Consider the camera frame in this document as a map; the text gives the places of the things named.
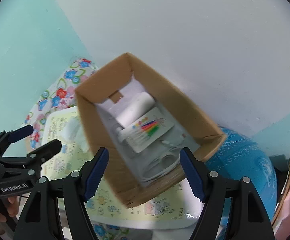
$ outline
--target wall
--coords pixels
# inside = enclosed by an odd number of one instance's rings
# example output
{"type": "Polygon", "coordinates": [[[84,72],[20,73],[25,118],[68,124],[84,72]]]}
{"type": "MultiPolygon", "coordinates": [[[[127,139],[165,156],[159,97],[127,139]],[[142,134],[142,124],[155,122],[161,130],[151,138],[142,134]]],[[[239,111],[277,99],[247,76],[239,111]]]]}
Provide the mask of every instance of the wall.
{"type": "Polygon", "coordinates": [[[290,155],[286,0],[56,1],[98,65],[132,52],[219,124],[290,155]]]}
{"type": "MultiPolygon", "coordinates": [[[[19,128],[40,94],[77,56],[88,52],[55,0],[2,0],[0,132],[19,128]]],[[[26,153],[22,143],[11,149],[13,155],[26,153]]]]}

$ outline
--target brown box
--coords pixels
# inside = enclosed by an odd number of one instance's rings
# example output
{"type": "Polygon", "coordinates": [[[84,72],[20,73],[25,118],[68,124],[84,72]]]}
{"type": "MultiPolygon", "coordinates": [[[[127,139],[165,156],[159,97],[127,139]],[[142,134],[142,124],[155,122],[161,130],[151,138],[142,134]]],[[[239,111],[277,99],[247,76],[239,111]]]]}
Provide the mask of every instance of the brown box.
{"type": "Polygon", "coordinates": [[[194,152],[198,160],[207,161],[224,142],[226,135],[186,95],[166,78],[130,53],[125,53],[98,70],[76,89],[77,105],[85,135],[94,153],[99,147],[109,150],[109,164],[105,178],[117,198],[127,207],[143,204],[185,178],[181,165],[167,175],[142,187],[134,178],[112,143],[94,103],[107,98],[119,100],[122,87],[128,84],[132,73],[155,98],[175,117],[200,145],[194,152]]]}

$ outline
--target metal screw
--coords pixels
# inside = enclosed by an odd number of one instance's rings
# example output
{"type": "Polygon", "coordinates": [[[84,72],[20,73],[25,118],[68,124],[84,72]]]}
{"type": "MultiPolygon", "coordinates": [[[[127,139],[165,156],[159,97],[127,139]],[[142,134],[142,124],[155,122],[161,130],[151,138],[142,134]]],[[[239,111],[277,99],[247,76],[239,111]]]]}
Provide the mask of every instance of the metal screw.
{"type": "Polygon", "coordinates": [[[32,175],[35,174],[35,171],[34,170],[28,170],[27,174],[32,176],[32,175]]]}
{"type": "Polygon", "coordinates": [[[248,178],[248,177],[243,177],[243,181],[246,182],[246,183],[250,183],[250,178],[248,178]]]}
{"type": "Polygon", "coordinates": [[[218,176],[218,173],[216,171],[210,171],[209,175],[213,178],[216,178],[218,176]]]}
{"type": "Polygon", "coordinates": [[[44,183],[46,182],[46,178],[45,177],[40,177],[39,178],[39,183],[44,183]]]}
{"type": "Polygon", "coordinates": [[[72,176],[73,178],[78,177],[78,176],[79,176],[79,171],[73,171],[73,172],[71,173],[71,176],[72,176]]]}

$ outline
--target human hand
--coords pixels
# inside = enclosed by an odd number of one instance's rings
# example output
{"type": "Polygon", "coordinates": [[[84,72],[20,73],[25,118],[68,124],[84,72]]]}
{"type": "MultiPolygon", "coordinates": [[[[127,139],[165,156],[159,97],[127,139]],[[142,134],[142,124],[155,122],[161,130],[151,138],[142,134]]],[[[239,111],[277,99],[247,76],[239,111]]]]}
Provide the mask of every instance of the human hand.
{"type": "MultiPolygon", "coordinates": [[[[15,217],[18,214],[18,198],[17,196],[8,197],[8,203],[5,203],[5,207],[10,217],[15,217]]],[[[0,222],[6,222],[6,217],[0,213],[0,222]]],[[[3,235],[5,231],[0,227],[0,235],[3,235]]]]}

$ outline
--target white wall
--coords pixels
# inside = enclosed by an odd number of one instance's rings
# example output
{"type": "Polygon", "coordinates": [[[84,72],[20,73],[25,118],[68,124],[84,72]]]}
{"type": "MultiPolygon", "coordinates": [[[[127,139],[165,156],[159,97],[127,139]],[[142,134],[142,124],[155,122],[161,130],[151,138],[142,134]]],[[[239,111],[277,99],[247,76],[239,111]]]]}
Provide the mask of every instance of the white wall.
{"type": "Polygon", "coordinates": [[[56,0],[102,66],[129,51],[252,136],[290,112],[287,0],[56,0]]]}

